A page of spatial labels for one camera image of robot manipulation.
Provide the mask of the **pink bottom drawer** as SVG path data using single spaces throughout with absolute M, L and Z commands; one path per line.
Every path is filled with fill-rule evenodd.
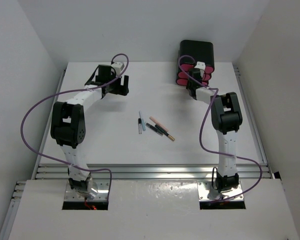
M 176 84 L 179 86 L 187 86 L 188 81 L 189 81 L 188 79 L 178 78 L 176 80 Z M 203 81 L 202 79 L 198 79 L 197 81 L 200 82 L 203 86 L 209 85 L 208 81 Z M 193 85 L 199 85 L 197 82 L 194 82 L 193 80 L 190 80 L 190 83 L 192 83 Z

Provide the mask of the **pink drawer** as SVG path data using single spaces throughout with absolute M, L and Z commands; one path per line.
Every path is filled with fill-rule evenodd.
M 181 68 L 184 70 L 184 71 L 188 71 L 190 68 L 192 68 L 193 67 L 193 65 L 192 64 L 186 64 L 186 63 L 184 63 L 184 64 L 182 64 L 181 65 Z M 213 72 L 214 72 L 214 67 L 212 67 L 212 66 L 210 66 L 210 65 L 206 65 L 205 66 L 205 73 L 206 74 L 212 74 Z
M 177 76 L 179 79 L 187 79 L 188 78 L 184 72 L 179 72 Z M 204 74 L 204 81 L 209 81 L 211 78 L 212 78 L 211 74 L 208 74 L 208 73 Z
M 187 86 L 188 81 L 189 81 L 188 79 L 178 78 L 176 80 L 176 84 L 179 86 Z M 197 81 L 200 82 L 203 86 L 209 85 L 208 81 L 203 81 L 202 79 L 198 79 Z M 192 83 L 193 85 L 199 85 L 197 82 L 194 82 L 193 80 L 190 80 L 190 83 Z

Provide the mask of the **pink top drawer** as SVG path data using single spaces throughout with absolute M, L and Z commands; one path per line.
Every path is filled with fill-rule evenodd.
M 182 64 L 181 65 L 181 68 L 184 70 L 184 71 L 188 71 L 190 68 L 192 68 L 193 67 L 193 65 L 192 64 L 186 64 L 186 63 L 184 63 L 184 64 Z M 206 65 L 205 66 L 205 73 L 206 74 L 212 74 L 213 72 L 214 72 L 214 67 L 212 67 L 212 66 L 210 66 L 210 65 Z

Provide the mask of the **pink concealer stick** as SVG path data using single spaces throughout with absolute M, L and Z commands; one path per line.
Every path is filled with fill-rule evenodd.
M 156 125 L 158 125 L 159 127 L 161 127 L 164 131 L 166 131 L 166 132 L 169 131 L 162 123 L 160 123 L 158 120 L 156 120 L 153 116 L 150 116 L 149 119 L 152 122 L 154 122 Z

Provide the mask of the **black gold mascara tube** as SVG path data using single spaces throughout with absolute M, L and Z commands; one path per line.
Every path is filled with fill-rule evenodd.
M 172 137 L 166 130 L 164 130 L 161 126 L 159 126 L 159 125 L 155 125 L 155 127 L 158 129 L 158 130 L 160 130 L 166 137 L 168 137 L 171 141 L 175 141 L 175 138 L 174 137 Z

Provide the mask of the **dark green eyeliner pen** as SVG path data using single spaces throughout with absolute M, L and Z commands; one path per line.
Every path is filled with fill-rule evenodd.
M 150 123 L 146 122 L 145 125 L 151 129 L 152 131 L 154 131 L 155 133 L 159 134 L 160 136 L 163 136 L 163 132 L 160 131 L 158 128 L 156 128 L 155 126 L 151 125 Z

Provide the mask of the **clear lip gloss tube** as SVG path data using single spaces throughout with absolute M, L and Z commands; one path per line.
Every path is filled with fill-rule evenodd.
M 138 133 L 141 135 L 142 134 L 142 120 L 141 118 L 138 118 Z

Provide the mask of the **light blue mascara tube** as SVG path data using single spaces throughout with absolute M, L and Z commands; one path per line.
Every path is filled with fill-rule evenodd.
M 141 120 L 141 127 L 142 127 L 142 130 L 145 131 L 145 130 L 146 130 L 146 124 L 145 124 L 144 117 L 143 117 L 143 113 L 142 113 L 141 110 L 139 111 L 139 118 L 140 118 L 140 120 Z

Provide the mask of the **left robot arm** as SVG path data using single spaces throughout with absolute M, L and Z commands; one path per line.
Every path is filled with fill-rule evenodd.
M 129 93 L 129 77 L 124 76 L 123 83 L 119 76 L 124 70 L 123 62 L 110 65 L 98 65 L 92 76 L 85 83 L 84 91 L 53 105 L 50 135 L 61 147 L 68 166 L 70 188 L 85 199 L 97 195 L 91 173 L 82 157 L 82 143 L 86 136 L 85 112 L 106 94 L 126 96 Z

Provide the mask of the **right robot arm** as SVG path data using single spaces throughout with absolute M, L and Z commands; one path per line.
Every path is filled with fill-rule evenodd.
M 243 122 L 242 112 L 235 92 L 218 94 L 202 80 L 203 70 L 191 68 L 186 89 L 189 95 L 210 106 L 211 122 L 218 137 L 219 161 L 216 173 L 212 174 L 211 188 L 216 199 L 222 192 L 236 189 L 239 174 L 236 164 L 237 133 Z

